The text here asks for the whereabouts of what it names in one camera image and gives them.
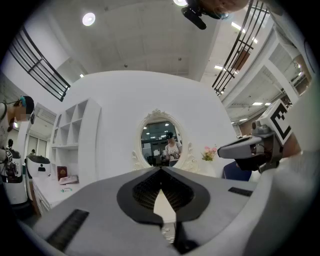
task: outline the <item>recessed ceiling light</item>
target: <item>recessed ceiling light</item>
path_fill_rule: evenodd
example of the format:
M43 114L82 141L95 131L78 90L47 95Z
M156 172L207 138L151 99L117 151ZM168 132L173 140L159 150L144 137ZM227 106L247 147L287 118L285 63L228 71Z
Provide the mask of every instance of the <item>recessed ceiling light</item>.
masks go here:
M187 5L186 0L173 0L173 1L177 6L186 6Z
M241 27L234 22L231 22L231 26L235 27L237 30L241 30Z
M96 20L96 16L92 12L89 12L83 16L82 23L85 26L90 26L95 22L95 20Z

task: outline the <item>black metal railing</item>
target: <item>black metal railing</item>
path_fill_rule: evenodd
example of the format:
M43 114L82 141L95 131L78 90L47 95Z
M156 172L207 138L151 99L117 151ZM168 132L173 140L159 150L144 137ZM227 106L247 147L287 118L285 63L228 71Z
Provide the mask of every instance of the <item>black metal railing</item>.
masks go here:
M9 52L20 66L61 102L70 85L47 61L23 27L14 37Z
M264 3L257 0L255 6L253 6L253 2L254 0L251 0L248 5L248 10L245 14L239 34L237 35L230 54L228 55L219 75L216 77L212 85L212 88L214 88L215 93L219 97L224 93L225 88L229 84L231 79L235 78L235 74L237 74L237 72L244 65L250 55L250 51L254 49L254 39L257 38L265 17L269 13ZM251 18L247 26L247 21L250 13Z

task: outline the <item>white cabinet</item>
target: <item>white cabinet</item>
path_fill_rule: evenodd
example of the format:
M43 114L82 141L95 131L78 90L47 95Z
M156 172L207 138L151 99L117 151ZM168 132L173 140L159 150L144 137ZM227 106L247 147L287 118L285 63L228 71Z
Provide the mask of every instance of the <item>white cabinet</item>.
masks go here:
M57 115L51 135L53 179L58 179L57 167L62 166L69 176L78 175L81 186L97 180L93 163L100 111L101 106L89 98Z

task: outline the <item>person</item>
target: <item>person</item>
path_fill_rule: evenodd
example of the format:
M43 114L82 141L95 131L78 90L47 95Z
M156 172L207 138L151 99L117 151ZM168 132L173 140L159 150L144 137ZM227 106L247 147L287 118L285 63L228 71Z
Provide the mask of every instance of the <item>person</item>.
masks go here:
M241 10L249 0L199 0L198 4L207 13L233 13ZM283 8L272 0L261 0L274 21L273 30L280 45L292 60L300 65L302 72L310 83L315 76L317 61L310 46L296 24Z
M7 148L12 149L13 145L14 145L14 141L12 140L12 138L10 138L8 140L8 147Z
M36 153L36 151L34 149L31 150L31 153L29 154L29 156L32 156Z
M4 146L14 122L28 121L34 108L34 100L29 96L22 96L19 100L8 104L0 103L0 162L7 159Z
M180 142L176 142L173 132L166 133L168 145L165 146L166 159L169 160L169 166L173 167L179 160L182 153L182 145Z

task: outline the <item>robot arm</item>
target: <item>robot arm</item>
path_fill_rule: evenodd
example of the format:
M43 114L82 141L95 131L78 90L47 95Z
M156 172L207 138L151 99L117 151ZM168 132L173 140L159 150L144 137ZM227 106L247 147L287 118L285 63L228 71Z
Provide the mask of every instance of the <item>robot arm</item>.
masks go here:
M276 168L283 157L283 146L292 133L285 118L287 112L278 99L252 123L252 135L220 147L219 157L235 159L242 170L263 172Z

